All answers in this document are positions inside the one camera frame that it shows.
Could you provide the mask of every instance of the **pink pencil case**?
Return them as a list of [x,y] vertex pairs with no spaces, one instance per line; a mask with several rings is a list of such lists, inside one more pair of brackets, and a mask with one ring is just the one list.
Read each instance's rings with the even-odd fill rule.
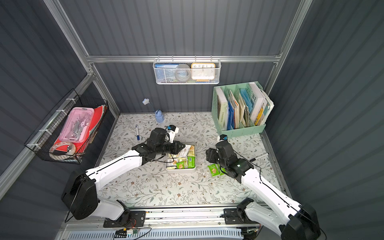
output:
[[59,140],[62,142],[84,142],[93,114],[93,108],[73,108],[60,132]]

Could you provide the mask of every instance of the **dark gray wall panel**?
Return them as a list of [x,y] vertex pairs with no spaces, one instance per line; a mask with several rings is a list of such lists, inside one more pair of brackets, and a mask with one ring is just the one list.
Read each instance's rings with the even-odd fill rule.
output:
[[0,171],[86,72],[43,1],[0,1]]
[[314,1],[266,127],[293,196],[329,239],[384,232],[384,2]]
[[90,55],[275,55],[299,0],[61,1]]
[[[123,113],[152,112],[144,98],[162,111],[210,111],[215,85],[156,84],[152,63],[96,63]],[[273,63],[222,63],[219,85],[259,81],[265,86]]]
[[[83,95],[100,98],[94,84]],[[68,212],[61,201],[61,193],[70,173],[75,169],[94,167],[113,122],[114,117],[108,111],[81,165],[47,162],[38,157],[32,159],[0,200],[2,239],[54,239]]]

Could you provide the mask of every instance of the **clock face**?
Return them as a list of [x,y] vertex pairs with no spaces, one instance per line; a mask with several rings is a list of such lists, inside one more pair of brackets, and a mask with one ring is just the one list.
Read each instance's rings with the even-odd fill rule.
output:
[[196,81],[206,81],[215,78],[215,64],[214,63],[193,63],[191,65],[192,74],[191,78]]

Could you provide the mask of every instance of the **blue folder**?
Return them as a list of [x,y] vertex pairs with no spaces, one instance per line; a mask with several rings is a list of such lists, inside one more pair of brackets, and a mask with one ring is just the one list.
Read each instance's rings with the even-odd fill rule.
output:
[[249,112],[251,113],[253,104],[252,104],[251,99],[249,98],[248,93],[245,90],[245,88],[240,89],[240,94],[243,97],[245,104],[248,106]]
[[228,101],[228,107],[229,107],[229,114],[228,114],[227,130],[231,130],[231,127],[232,129],[235,129],[235,121],[233,119],[234,111],[230,101]]

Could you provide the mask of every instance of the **black wire basket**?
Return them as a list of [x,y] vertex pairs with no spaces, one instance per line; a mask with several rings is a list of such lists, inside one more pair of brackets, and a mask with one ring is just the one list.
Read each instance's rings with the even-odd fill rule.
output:
[[[65,154],[61,154],[58,153],[58,151],[50,150],[51,147],[55,144],[58,136],[60,135],[70,111],[74,107],[97,108],[101,105],[105,105],[105,107],[100,121],[94,127],[94,130],[92,131],[92,133],[89,134],[88,138],[83,142],[83,144],[76,148],[76,152],[74,154],[68,154],[68,152],[63,152]],[[81,164],[81,158],[86,153],[86,148],[92,143],[95,135],[97,134],[107,111],[109,111],[109,109],[108,102],[106,100],[76,94],[74,98],[71,98],[69,100],[68,104],[66,104],[65,107],[56,110],[56,112],[58,112],[58,115],[50,121],[50,124],[47,127],[40,130],[38,130],[38,127],[27,139],[24,145],[31,151],[33,151],[41,160]],[[38,134],[39,132],[42,132],[42,135],[40,138],[36,139],[36,134]]]

